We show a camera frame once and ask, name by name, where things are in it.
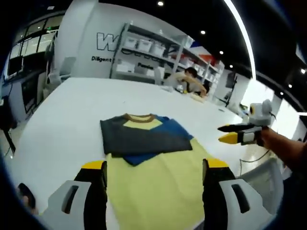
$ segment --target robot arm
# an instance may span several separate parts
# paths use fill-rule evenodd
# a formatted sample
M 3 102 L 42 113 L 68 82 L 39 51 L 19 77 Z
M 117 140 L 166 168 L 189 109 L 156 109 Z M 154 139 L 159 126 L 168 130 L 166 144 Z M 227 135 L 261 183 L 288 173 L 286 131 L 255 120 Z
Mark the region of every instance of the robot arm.
M 241 145 L 254 143 L 259 138 L 262 129 L 271 124 L 271 115 L 270 100 L 265 100 L 263 103 L 252 103 L 249 108 L 248 123 L 219 127 L 218 130 L 228 133 L 220 137 L 219 141 L 228 144 L 241 143 Z

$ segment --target ceiling light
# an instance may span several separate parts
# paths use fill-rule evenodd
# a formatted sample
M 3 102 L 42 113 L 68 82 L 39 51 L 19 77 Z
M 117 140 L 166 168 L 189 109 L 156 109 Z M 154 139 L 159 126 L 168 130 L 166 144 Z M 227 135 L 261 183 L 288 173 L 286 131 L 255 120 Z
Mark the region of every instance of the ceiling light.
M 307 116 L 307 113 L 306 112 L 298 112 L 297 113 L 299 116 Z

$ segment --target human arm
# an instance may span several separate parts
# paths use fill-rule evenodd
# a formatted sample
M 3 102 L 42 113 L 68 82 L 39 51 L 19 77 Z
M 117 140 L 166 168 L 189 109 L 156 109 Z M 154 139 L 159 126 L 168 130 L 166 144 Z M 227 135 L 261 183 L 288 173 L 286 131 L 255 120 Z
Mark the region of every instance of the human arm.
M 304 142 L 290 140 L 270 128 L 261 131 L 264 147 L 272 150 L 291 170 L 301 170 L 307 159 L 307 145 Z
M 189 83 L 193 83 L 194 86 L 196 86 L 197 91 L 200 91 L 200 97 L 204 97 L 207 94 L 207 90 L 206 88 L 196 79 L 190 76 L 187 76 L 186 78 L 184 78 L 184 81 L 187 81 Z

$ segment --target blue fabric panel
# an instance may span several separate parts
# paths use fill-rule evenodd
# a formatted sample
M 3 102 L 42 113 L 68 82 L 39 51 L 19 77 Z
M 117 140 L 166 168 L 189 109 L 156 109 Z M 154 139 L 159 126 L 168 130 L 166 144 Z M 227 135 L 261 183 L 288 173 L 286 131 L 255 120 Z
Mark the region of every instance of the blue fabric panel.
M 163 122 L 163 124 L 159 125 L 156 128 L 151 129 L 151 132 L 167 132 L 169 134 L 173 134 L 175 136 L 185 137 L 189 140 L 193 139 L 193 136 L 190 135 L 177 121 L 174 119 L 170 119 L 168 117 L 156 116 L 157 120 Z M 140 163 L 155 157 L 160 153 L 149 153 L 138 156 L 125 156 L 123 157 L 126 162 L 129 164 L 136 166 Z

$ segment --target white table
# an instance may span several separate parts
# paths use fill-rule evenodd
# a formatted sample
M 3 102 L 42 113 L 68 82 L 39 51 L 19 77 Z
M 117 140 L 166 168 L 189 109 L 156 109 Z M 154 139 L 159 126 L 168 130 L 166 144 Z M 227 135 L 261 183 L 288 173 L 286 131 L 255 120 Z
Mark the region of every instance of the white table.
M 124 113 L 149 113 L 176 119 L 213 156 L 237 173 L 246 147 L 220 143 L 219 126 L 240 123 L 228 110 L 200 103 L 159 86 L 110 79 L 70 78 L 40 105 L 28 121 L 9 162 L 13 183 L 25 183 L 37 208 L 47 208 L 49 196 L 73 180 L 86 162 L 105 158 L 99 121 Z M 112 211 L 107 214 L 112 223 Z

